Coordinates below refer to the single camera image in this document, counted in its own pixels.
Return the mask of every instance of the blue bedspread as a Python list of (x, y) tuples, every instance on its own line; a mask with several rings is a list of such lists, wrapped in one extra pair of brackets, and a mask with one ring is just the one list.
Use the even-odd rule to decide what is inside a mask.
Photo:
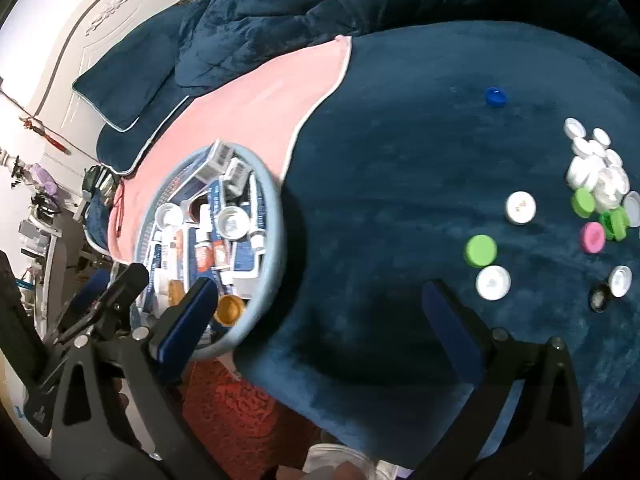
[(141, 24), (74, 88), (109, 121), (98, 158), (127, 174), (194, 96), (268, 59), (337, 34), (475, 19), (556, 30), (640, 68), (640, 36), (617, 0), (196, 0)]
[[(485, 104), (490, 86), (505, 108)], [(616, 265), (640, 275), (640, 240), (634, 229), (601, 254), (580, 250), (570, 116), (606, 129), (640, 186), (640, 78), (590, 46), (508, 22), (355, 38), (344, 81), (298, 136), (282, 191), (289, 261), (236, 350), (242, 375), (349, 446), (413, 467), (470, 391), (420, 307), (424, 283), (442, 278), (489, 327), (566, 339), (593, 460), (640, 389), (640, 286), (605, 314), (588, 293)], [(505, 218), (516, 190), (538, 204), (524, 226)], [(500, 301), (478, 296), (463, 258), (481, 233), (511, 273)]]
[[(562, 122), (609, 131), (636, 183), (638, 78), (590, 46), (522, 24), (399, 28), (449, 20), (532, 23), (640, 67), (640, 37), (617, 0), (197, 0), (140, 25), (76, 89), (126, 130), (106, 126), (97, 151), (127, 173), (194, 96), (279, 54), (357, 36), (342, 85), (298, 137), (283, 190), (289, 265), (273, 311), (238, 349), (239, 369), (350, 446), (414, 466), (469, 392), (420, 311), (422, 284), (441, 277), (490, 326), (567, 339), (590, 461), (638, 391), (640, 319), (636, 288), (600, 316), (586, 295), (615, 265), (640, 272), (639, 241), (632, 233), (602, 255), (580, 251)], [(154, 61), (119, 55), (127, 49)], [(130, 96), (114, 80), (146, 86)], [(488, 86), (510, 104), (487, 108)], [(517, 228), (503, 209), (519, 189), (538, 214)], [(497, 303), (478, 298), (462, 258), (481, 232), (513, 280)]]

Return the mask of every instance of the light blue basket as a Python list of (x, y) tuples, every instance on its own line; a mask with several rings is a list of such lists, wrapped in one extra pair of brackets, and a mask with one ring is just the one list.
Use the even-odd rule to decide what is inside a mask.
[[(255, 177), (262, 187), (267, 220), (267, 247), (262, 257), (260, 278), (255, 288), (254, 297), (248, 301), (244, 314), (242, 314), (238, 322), (236, 322), (222, 338), (211, 345), (198, 348), (193, 353), (193, 357), (196, 360), (205, 360), (221, 356), (233, 350), (242, 342), (271, 306), (271, 303), (273, 303), (273, 299), (282, 280), (286, 262), (286, 240), (282, 204), (280, 203), (280, 191), (276, 187), (271, 173), (254, 152), (238, 144), (230, 143), (230, 146), (233, 147), (236, 155), (240, 156), (240, 158), (253, 168)], [(184, 174), (185, 170), (189, 170), (191, 163), (208, 149), (209, 146), (206, 146), (188, 156), (169, 173), (162, 183), (162, 186), (159, 187), (146, 210), (145, 219), (140, 225), (140, 231), (138, 232), (136, 247), (134, 249), (134, 261), (144, 262), (146, 248), (148, 248), (153, 234), (154, 213), (161, 203), (168, 200), (171, 190), (173, 189), (172, 182)], [(142, 323), (140, 313), (135, 305), (131, 306), (130, 322), (132, 329), (140, 326)]]

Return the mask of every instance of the red carpet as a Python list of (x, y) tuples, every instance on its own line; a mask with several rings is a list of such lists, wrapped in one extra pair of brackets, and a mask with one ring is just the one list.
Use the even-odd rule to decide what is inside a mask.
[(275, 465), (302, 467), (319, 430), (217, 361), (198, 362), (182, 409), (192, 431), (233, 480), (259, 480)]

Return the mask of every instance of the bottle cap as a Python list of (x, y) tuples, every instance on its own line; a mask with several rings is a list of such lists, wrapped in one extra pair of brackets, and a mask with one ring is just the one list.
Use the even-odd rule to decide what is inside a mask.
[(506, 202), (507, 218), (517, 225), (531, 222), (536, 215), (536, 201), (526, 191), (511, 193)]
[(587, 222), (580, 230), (580, 246), (587, 254), (603, 250), (605, 239), (604, 227), (598, 222)]
[(215, 220), (218, 233), (227, 240), (239, 240), (249, 232), (249, 215), (241, 207), (227, 206)]
[(604, 312), (609, 306), (611, 290), (607, 283), (596, 283), (589, 291), (589, 308), (594, 312)]
[(605, 150), (611, 145), (609, 135), (602, 128), (593, 129), (593, 139), (597, 140)]
[(611, 225), (611, 213), (609, 211), (603, 212), (598, 217), (598, 222), (604, 229), (604, 236), (607, 240), (613, 240), (613, 227)]
[(614, 152), (613, 150), (605, 150), (605, 161), (607, 162), (607, 166), (615, 166), (618, 168), (622, 168), (622, 159), (620, 156)]
[(492, 265), (478, 272), (476, 290), (485, 300), (500, 300), (510, 288), (511, 277), (505, 268)]
[(249, 241), (251, 242), (251, 249), (256, 254), (264, 254), (266, 252), (265, 247), (265, 235), (264, 230), (254, 231), (249, 234)]
[(571, 140), (574, 140), (576, 137), (583, 139), (587, 136), (587, 130), (584, 129), (584, 126), (582, 126), (578, 119), (569, 117), (564, 120), (564, 134)]
[(574, 142), (571, 144), (571, 149), (575, 155), (580, 158), (587, 158), (589, 155), (593, 155), (593, 149), (588, 141), (582, 137), (575, 137)]
[(622, 215), (622, 219), (625, 223), (625, 228), (629, 227), (631, 224), (631, 220), (629, 219), (629, 215), (626, 214), (626, 209), (623, 208), (621, 205), (619, 205), (617, 208), (614, 209), (615, 211), (619, 211), (620, 214)]
[(584, 183), (584, 186), (588, 191), (593, 191), (598, 183), (598, 175), (601, 170), (605, 169), (607, 165), (599, 156), (590, 155), (585, 159), (587, 167), (589, 168), (589, 175)]
[(575, 213), (581, 218), (589, 218), (596, 209), (596, 203), (591, 193), (584, 187), (576, 189), (571, 200)]
[(626, 174), (626, 171), (622, 169), (621, 166), (611, 166), (609, 168), (613, 176), (613, 181), (616, 186), (617, 192), (622, 196), (625, 196), (629, 190), (631, 189), (629, 184), (629, 177)]
[(476, 235), (469, 239), (465, 246), (465, 260), (472, 267), (485, 267), (495, 260), (498, 247), (493, 238), (487, 235)]
[(495, 86), (487, 88), (484, 91), (484, 98), (486, 99), (486, 103), (493, 108), (502, 108), (507, 104), (507, 94)]
[(629, 218), (629, 227), (640, 227), (640, 194), (632, 191), (622, 202), (626, 215)]
[(233, 326), (244, 312), (244, 301), (238, 296), (227, 294), (218, 300), (218, 307), (213, 315), (222, 326)]
[(590, 173), (590, 167), (586, 160), (579, 156), (574, 156), (566, 170), (566, 182), (571, 189), (582, 187)]
[(611, 227), (613, 229), (613, 237), (616, 241), (624, 240), (626, 237), (626, 222), (622, 213), (618, 209), (611, 212)]
[(605, 158), (604, 148), (602, 144), (600, 144), (597, 140), (591, 139), (588, 140), (589, 145), (591, 146), (591, 151), (593, 155), (599, 156), (600, 158)]
[(609, 275), (609, 288), (616, 298), (622, 298), (631, 287), (631, 269), (627, 266), (617, 266)]
[(169, 226), (180, 226), (184, 222), (184, 215), (180, 206), (166, 202), (156, 209), (156, 223), (161, 229)]

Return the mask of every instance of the barcode label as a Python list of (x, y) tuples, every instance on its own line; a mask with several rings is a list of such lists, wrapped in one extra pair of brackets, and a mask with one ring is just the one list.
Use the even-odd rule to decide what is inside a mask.
[(226, 158), (228, 157), (230, 151), (231, 147), (227, 146), (226, 144), (222, 144), (222, 146), (220, 146), (220, 152), (218, 153), (218, 159), (216, 160), (216, 162), (222, 168), (226, 166)]
[(238, 187), (240, 184), (242, 184), (242, 177), (244, 176), (245, 172), (246, 172), (246, 166), (244, 162), (238, 159), (238, 163), (236, 164), (234, 170), (231, 172), (229, 183), (232, 186)]

